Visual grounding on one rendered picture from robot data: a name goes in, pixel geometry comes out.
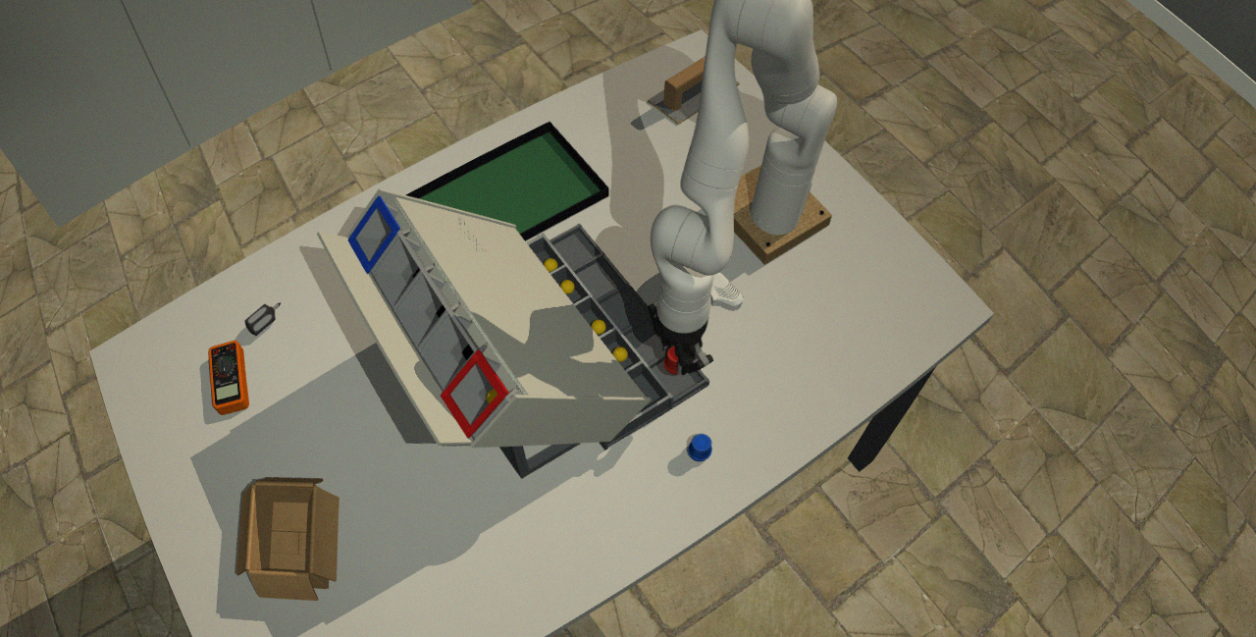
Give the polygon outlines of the blue square band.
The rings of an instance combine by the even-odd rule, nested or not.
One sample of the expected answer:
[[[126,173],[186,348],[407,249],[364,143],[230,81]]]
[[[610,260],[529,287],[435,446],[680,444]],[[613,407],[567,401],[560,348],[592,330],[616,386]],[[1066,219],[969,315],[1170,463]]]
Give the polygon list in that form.
[[[378,251],[374,253],[374,256],[371,258],[371,263],[369,263],[368,258],[365,258],[365,253],[363,253],[362,246],[359,246],[357,236],[359,235],[359,232],[362,232],[362,229],[365,226],[367,221],[374,214],[374,209],[377,209],[377,207],[381,209],[381,215],[383,215],[383,219],[386,219],[386,222],[389,224],[389,227],[391,227],[392,231],[389,234],[389,237],[386,237],[386,240],[383,240],[381,249],[378,249]],[[398,231],[399,231],[399,225],[396,222],[393,215],[391,214],[391,209],[386,206],[386,202],[383,202],[382,197],[377,197],[374,200],[374,204],[372,204],[371,209],[368,209],[365,216],[362,219],[362,222],[358,224],[358,226],[354,230],[354,232],[350,232],[350,237],[348,239],[348,242],[350,244],[350,249],[353,249],[353,251],[355,253],[358,260],[362,264],[362,268],[367,271],[367,274],[369,274],[371,269],[374,268],[374,264],[378,260],[381,260],[381,255],[383,255],[383,251],[386,251],[386,248],[389,248],[391,240],[393,240],[396,232],[398,232]]]

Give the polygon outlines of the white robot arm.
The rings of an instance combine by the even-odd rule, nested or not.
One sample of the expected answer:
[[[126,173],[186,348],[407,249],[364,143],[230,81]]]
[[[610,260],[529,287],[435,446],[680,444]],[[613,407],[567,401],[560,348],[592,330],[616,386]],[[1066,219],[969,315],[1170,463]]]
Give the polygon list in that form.
[[[734,64],[737,43],[754,48],[751,69],[765,114],[780,127],[767,138],[751,219],[772,235],[798,229],[836,111],[836,95],[819,85],[811,31],[811,0],[713,0],[700,111],[679,183],[707,216],[668,206],[651,230],[662,276],[656,317],[669,330],[700,330],[710,307],[742,307],[741,293],[721,274],[732,255],[734,204],[749,160],[749,121]]]

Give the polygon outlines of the red rectangular frame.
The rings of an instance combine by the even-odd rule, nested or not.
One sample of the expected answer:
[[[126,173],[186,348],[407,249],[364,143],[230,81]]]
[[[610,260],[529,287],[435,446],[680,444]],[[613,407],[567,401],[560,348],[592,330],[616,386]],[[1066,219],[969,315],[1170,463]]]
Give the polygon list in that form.
[[[474,423],[471,423],[470,426],[467,418],[465,418],[461,410],[458,410],[456,401],[453,401],[451,393],[453,389],[456,389],[458,382],[461,382],[465,378],[465,376],[467,376],[468,369],[471,369],[476,364],[476,361],[477,366],[481,369],[484,369],[484,374],[489,377],[489,382],[491,383],[491,386],[494,386],[494,389],[497,389],[497,398],[494,398],[494,401],[491,401],[491,403],[489,405],[489,408],[484,410],[484,413],[481,413],[477,418],[475,418]],[[451,410],[451,415],[453,416],[453,418],[456,418],[458,428],[461,428],[465,432],[467,438],[470,438],[472,433],[475,433],[475,431],[481,426],[481,423],[484,423],[485,418],[489,418],[489,416],[491,415],[491,412],[494,412],[494,410],[497,410],[499,402],[502,401],[506,396],[507,396],[507,389],[499,379],[497,372],[495,372],[495,369],[491,368],[491,366],[489,364],[489,359],[486,359],[484,353],[479,349],[474,352],[472,358],[467,361],[465,367],[462,369],[458,369],[458,374],[456,376],[456,378],[451,381],[451,384],[448,384],[447,388],[445,388],[443,395],[441,395],[441,397],[443,397],[445,401],[445,407],[448,407],[448,410]]]

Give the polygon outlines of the orange digital multimeter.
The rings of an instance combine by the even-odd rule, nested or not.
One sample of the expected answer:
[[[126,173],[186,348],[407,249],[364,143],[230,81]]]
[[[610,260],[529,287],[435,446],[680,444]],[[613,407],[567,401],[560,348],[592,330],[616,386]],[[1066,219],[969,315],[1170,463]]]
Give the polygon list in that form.
[[[208,367],[214,408],[219,415],[247,410],[245,354],[237,340],[210,347]]]

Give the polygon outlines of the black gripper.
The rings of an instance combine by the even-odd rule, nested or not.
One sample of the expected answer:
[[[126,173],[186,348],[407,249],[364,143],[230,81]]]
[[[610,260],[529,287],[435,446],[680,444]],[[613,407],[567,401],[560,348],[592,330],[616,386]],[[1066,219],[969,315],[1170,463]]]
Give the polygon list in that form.
[[[700,328],[700,330],[695,330],[692,333],[677,333],[664,328],[662,320],[656,317],[656,302],[654,304],[648,305],[648,312],[651,312],[651,319],[654,320],[654,335],[662,337],[663,358],[667,354],[667,351],[669,351],[672,346],[676,346],[676,356],[678,358],[676,372],[678,376],[695,373],[696,369],[703,369],[711,361],[713,361],[712,356],[703,352],[703,335],[705,329],[707,329],[708,319],[705,325]]]

